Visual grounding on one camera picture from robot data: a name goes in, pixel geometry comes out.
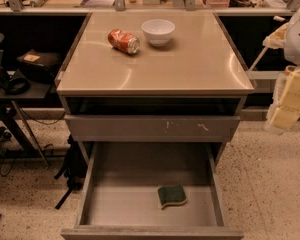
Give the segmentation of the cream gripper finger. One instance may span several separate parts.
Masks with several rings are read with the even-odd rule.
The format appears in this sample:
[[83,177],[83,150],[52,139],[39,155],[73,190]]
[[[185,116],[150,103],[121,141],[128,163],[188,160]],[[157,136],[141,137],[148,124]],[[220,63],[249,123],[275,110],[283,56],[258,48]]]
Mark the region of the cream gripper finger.
[[280,73],[273,91],[273,103],[266,115],[266,131],[289,130],[300,118],[300,66]]
[[285,47],[287,23],[281,25],[274,32],[269,34],[264,40],[262,45],[271,49],[279,49]]

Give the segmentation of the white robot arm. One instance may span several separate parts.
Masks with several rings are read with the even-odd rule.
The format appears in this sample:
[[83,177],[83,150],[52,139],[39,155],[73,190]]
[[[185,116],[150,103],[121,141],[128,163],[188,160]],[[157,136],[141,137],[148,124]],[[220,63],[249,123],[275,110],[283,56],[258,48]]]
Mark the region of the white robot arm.
[[273,91],[273,103],[266,115],[265,130],[281,135],[300,118],[300,8],[288,23],[267,36],[263,45],[284,50],[284,57],[293,65],[278,75]]

